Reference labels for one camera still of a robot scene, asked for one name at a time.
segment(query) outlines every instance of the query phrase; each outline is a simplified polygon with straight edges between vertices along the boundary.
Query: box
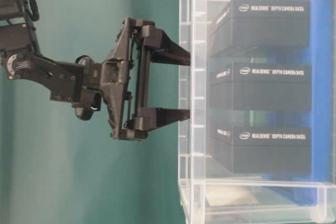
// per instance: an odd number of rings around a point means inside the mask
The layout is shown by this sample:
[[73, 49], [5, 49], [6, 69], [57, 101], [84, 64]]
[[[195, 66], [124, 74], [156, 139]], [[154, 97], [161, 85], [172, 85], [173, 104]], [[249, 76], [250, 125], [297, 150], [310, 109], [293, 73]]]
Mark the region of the box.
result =
[[209, 77], [209, 106], [227, 110], [310, 111], [311, 67], [233, 62]]
[[209, 28], [209, 55], [309, 44], [309, 1], [231, 0]]
[[208, 153], [234, 174], [309, 174], [310, 129], [215, 126]]

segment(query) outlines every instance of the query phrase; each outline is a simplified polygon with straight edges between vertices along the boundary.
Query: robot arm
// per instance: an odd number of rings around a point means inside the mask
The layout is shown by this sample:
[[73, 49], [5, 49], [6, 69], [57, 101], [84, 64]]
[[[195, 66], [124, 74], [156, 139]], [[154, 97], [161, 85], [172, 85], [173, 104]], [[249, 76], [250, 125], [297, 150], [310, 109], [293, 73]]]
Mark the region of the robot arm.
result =
[[[148, 132], [168, 124], [186, 120], [189, 110], [147, 107], [150, 63], [190, 65], [190, 53], [172, 42], [154, 22], [126, 18], [117, 36], [116, 46], [102, 63], [89, 56], [75, 63], [57, 62], [41, 55], [33, 21], [39, 13], [35, 0], [0, 0], [0, 57], [9, 80], [25, 79], [42, 84], [51, 91], [50, 99], [68, 102], [82, 120], [89, 120], [100, 111], [101, 100], [109, 112], [111, 137], [143, 140]], [[25, 22], [12, 24], [22, 17]], [[138, 74], [134, 109], [128, 91], [130, 71], [134, 67], [133, 48], [138, 51]], [[123, 123], [125, 102], [127, 120]]]

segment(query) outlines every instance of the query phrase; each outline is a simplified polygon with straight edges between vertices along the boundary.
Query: green backdrop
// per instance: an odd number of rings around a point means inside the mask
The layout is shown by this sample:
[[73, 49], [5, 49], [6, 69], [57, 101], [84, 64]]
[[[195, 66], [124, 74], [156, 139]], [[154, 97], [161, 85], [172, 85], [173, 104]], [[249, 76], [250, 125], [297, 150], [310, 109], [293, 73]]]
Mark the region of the green backdrop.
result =
[[[102, 61], [126, 16], [152, 19], [177, 40], [179, 0], [38, 0], [44, 56]], [[108, 115], [76, 119], [69, 104], [0, 70], [1, 223], [184, 223], [177, 125], [141, 143], [109, 138]], [[177, 108], [177, 67], [151, 68], [150, 106]]]

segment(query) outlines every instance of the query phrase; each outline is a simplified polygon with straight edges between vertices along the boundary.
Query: intel logo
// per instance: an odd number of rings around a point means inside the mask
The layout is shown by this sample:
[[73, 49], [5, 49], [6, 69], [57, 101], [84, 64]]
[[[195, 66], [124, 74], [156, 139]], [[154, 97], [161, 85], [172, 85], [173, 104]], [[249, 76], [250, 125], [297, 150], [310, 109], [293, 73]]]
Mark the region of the intel logo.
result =
[[251, 134], [249, 132], [243, 132], [242, 134], [239, 135], [239, 138], [242, 140], [249, 139]]
[[239, 7], [239, 10], [240, 10], [241, 12], [247, 12], [249, 9], [250, 9], [250, 6], [249, 6], [248, 4], [244, 4], [244, 5], [241, 5], [241, 6]]
[[250, 68], [242, 68], [240, 71], [239, 71], [239, 73], [240, 74], [249, 74], [251, 72], [251, 69]]

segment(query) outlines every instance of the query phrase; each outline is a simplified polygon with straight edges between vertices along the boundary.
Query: stacked boxes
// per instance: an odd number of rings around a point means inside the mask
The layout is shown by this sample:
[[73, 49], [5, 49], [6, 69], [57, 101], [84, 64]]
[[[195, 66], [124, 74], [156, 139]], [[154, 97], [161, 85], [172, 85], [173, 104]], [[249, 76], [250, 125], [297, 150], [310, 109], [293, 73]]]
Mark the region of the stacked boxes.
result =
[[[208, 115], [207, 150], [232, 173], [311, 172], [310, 129], [267, 116], [311, 111], [311, 66], [281, 59], [309, 45], [309, 13], [308, 1], [232, 0], [211, 24], [209, 64], [217, 70], [208, 73], [208, 106], [217, 114]], [[254, 63], [251, 50], [269, 53]], [[219, 120], [218, 111], [249, 114], [236, 122]], [[265, 112], [263, 125], [251, 122], [256, 111]]]

